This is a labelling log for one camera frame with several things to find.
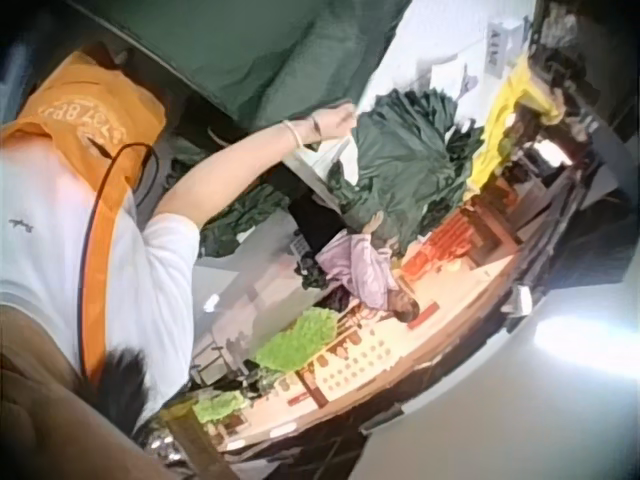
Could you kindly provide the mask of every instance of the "yellow fabric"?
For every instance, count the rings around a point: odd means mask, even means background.
[[[546,86],[532,75],[527,56],[520,57],[493,102],[485,124],[485,144],[473,159],[473,171],[468,181],[472,193],[480,191],[502,162],[498,144],[507,128],[507,117],[515,111],[516,103],[540,112],[541,121],[546,125],[554,125],[562,119],[564,112],[558,110],[546,90]]]
[[[164,127],[162,105],[121,72],[97,66],[86,55],[68,57],[29,98],[1,140],[51,137],[69,166],[98,190],[109,166],[91,138],[115,156],[127,143],[153,144]],[[89,236],[83,295],[83,347],[86,371],[99,375],[106,352],[105,306],[109,252],[116,217],[129,188],[140,176],[144,147],[123,151],[104,188]]]

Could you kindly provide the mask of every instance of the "hand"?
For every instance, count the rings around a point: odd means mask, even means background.
[[[299,132],[305,145],[346,137],[356,126],[356,107],[349,102],[339,107],[321,108],[300,122],[303,125],[301,125]]]
[[[398,246],[398,235],[387,240],[384,246],[391,250],[395,250],[395,248]]]
[[[380,210],[371,218],[369,223],[367,223],[364,226],[364,228],[362,229],[362,233],[366,235],[371,235],[382,224],[383,220],[384,220],[384,212]]]

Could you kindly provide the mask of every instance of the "dark green tarp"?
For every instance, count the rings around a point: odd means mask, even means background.
[[[73,0],[249,130],[357,101],[410,0]]]
[[[360,116],[354,131],[357,186],[344,179],[340,163],[328,178],[349,226],[360,230],[382,210],[385,219],[374,237],[382,243],[398,236],[404,252],[460,205],[482,129],[462,132],[454,123],[456,109],[451,97],[435,90],[394,90]]]

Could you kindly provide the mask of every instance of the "light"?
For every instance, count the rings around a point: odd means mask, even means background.
[[[562,149],[550,140],[543,140],[533,145],[540,156],[552,167],[571,165],[573,162]]]
[[[538,325],[535,344],[563,360],[640,379],[640,335],[575,318]]]
[[[215,310],[216,305],[218,304],[219,301],[220,301],[220,295],[218,295],[217,293],[214,293],[209,297],[209,299],[206,302],[204,302],[204,306],[202,307],[202,309],[207,313],[211,313]]]
[[[507,115],[507,118],[504,119],[504,126],[509,128],[511,125],[514,124],[515,121],[516,121],[516,114],[510,113],[509,115]]]
[[[533,297],[531,289],[526,285],[518,285],[518,296],[520,298],[520,313],[529,315],[533,311]]]
[[[297,426],[298,425],[296,425],[296,422],[285,423],[284,425],[280,425],[279,427],[271,430],[271,432],[269,432],[269,437],[281,437],[282,435],[293,432]]]
[[[239,448],[244,447],[246,444],[247,444],[247,442],[242,440],[242,439],[235,440],[233,442],[229,442],[229,443],[227,443],[227,451],[237,450]]]

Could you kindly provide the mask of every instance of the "wristband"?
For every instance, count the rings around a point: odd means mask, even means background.
[[[296,145],[298,146],[298,148],[304,147],[304,144],[302,143],[302,139],[300,138],[300,135],[298,135],[298,132],[296,131],[294,126],[291,124],[291,122],[289,120],[283,120],[282,123],[293,134],[294,138],[296,139]]]

